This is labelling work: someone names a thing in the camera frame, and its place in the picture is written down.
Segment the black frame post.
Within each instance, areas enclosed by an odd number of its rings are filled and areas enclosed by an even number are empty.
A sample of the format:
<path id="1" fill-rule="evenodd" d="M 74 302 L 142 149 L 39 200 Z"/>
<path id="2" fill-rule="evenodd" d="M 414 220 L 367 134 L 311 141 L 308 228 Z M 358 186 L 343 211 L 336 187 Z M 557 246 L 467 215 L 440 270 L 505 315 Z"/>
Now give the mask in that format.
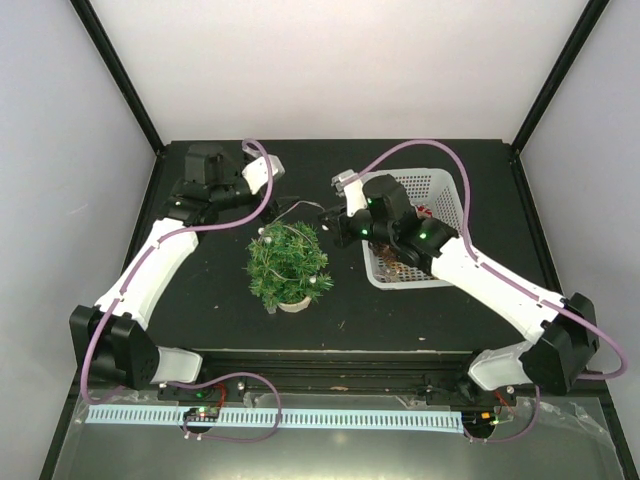
<path id="1" fill-rule="evenodd" d="M 86 33 L 89 35 L 151 149 L 156 154 L 162 152 L 164 150 L 164 143 L 92 2 L 89 0 L 70 0 L 70 4 Z"/>
<path id="2" fill-rule="evenodd" d="M 516 154 L 524 151 L 609 3 L 609 0 L 589 0 L 586 3 L 511 142 Z"/>

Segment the black frame post left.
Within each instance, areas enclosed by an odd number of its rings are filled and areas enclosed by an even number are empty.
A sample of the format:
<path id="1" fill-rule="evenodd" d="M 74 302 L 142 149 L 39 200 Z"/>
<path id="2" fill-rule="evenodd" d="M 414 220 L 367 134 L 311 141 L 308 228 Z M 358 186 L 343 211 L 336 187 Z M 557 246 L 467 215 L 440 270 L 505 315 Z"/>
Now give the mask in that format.
<path id="1" fill-rule="evenodd" d="M 89 0 L 70 0 L 70 4 L 86 33 L 89 35 L 151 149 L 156 154 L 162 152 L 164 150 L 164 143 L 92 2 Z"/>

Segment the red berry sprig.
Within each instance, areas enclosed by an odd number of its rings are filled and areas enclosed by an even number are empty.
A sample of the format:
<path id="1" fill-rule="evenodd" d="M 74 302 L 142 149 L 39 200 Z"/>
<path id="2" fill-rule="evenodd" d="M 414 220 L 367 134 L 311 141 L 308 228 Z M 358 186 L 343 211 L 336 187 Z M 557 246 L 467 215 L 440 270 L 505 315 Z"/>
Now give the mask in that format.
<path id="1" fill-rule="evenodd" d="M 416 210 L 416 215 L 421 219 L 433 217 L 432 210 L 425 205 L 416 205 L 415 210 Z"/>

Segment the white tree pot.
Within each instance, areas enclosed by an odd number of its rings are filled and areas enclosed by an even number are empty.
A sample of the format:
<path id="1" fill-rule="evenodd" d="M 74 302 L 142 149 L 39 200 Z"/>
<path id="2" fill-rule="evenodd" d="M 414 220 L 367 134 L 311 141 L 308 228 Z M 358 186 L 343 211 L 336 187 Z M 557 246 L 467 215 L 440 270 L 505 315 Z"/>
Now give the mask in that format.
<path id="1" fill-rule="evenodd" d="M 301 301 L 295 303 L 279 303 L 277 307 L 286 313 L 298 313 L 308 308 L 311 301 L 312 299 L 309 296 L 306 296 Z"/>

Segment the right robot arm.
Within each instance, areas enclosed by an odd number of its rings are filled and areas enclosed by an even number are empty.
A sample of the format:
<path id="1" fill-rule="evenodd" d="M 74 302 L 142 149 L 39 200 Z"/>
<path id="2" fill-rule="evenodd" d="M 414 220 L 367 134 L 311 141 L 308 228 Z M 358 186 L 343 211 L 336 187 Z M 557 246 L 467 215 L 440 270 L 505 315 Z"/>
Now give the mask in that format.
<path id="1" fill-rule="evenodd" d="M 337 246 L 356 241 L 387 246 L 402 264 L 461 289 L 522 336 L 516 344 L 473 356 L 454 379 L 461 400 L 476 403 L 510 385 L 534 384 L 553 395 L 571 390 L 599 348 L 590 299 L 541 288 L 467 247 L 460 231 L 420 216 L 389 174 L 363 182 L 346 170 L 332 185 L 345 203 L 319 219 Z"/>

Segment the black frame post right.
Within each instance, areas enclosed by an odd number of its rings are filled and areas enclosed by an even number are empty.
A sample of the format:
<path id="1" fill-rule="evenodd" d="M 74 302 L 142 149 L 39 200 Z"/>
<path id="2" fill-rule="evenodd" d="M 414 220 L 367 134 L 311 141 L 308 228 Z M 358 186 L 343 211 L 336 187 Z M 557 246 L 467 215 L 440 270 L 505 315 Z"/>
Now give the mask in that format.
<path id="1" fill-rule="evenodd" d="M 589 0 L 586 3 L 511 142 L 516 154 L 524 151 L 609 3 L 609 0 Z"/>

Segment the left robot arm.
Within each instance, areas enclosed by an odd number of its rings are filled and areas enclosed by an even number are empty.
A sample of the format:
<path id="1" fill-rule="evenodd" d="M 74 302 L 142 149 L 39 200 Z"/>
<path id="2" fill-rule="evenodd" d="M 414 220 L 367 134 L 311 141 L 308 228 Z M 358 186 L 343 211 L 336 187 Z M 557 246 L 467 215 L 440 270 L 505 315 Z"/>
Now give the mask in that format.
<path id="1" fill-rule="evenodd" d="M 214 142 L 191 145 L 139 252 L 94 305 L 72 312 L 80 393 L 88 403 L 96 401 L 90 377 L 133 390 L 179 383 L 193 399 L 213 391 L 215 376 L 200 354 L 159 346 L 147 329 L 166 287 L 205 234 L 235 229 L 266 212 L 285 168 L 257 141 L 243 141 L 242 151 L 238 162 Z"/>

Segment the white perforated plastic basket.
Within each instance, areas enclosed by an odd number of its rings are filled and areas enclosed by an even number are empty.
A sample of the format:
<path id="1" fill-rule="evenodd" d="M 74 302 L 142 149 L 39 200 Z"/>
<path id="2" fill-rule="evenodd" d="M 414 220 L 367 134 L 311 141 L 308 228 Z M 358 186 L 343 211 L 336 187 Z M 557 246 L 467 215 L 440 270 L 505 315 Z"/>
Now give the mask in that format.
<path id="1" fill-rule="evenodd" d="M 425 205 L 433 212 L 433 218 L 460 231 L 463 223 L 463 206 L 452 175 L 438 168 L 404 168 L 376 170 L 361 177 L 363 184 L 374 177 L 391 175 L 405 189 L 409 201 Z M 369 282 L 380 290 L 410 290 L 450 287 L 450 284 L 429 276 L 417 268 L 402 264 L 400 271 L 386 270 L 366 241 L 362 242 L 365 271 Z"/>

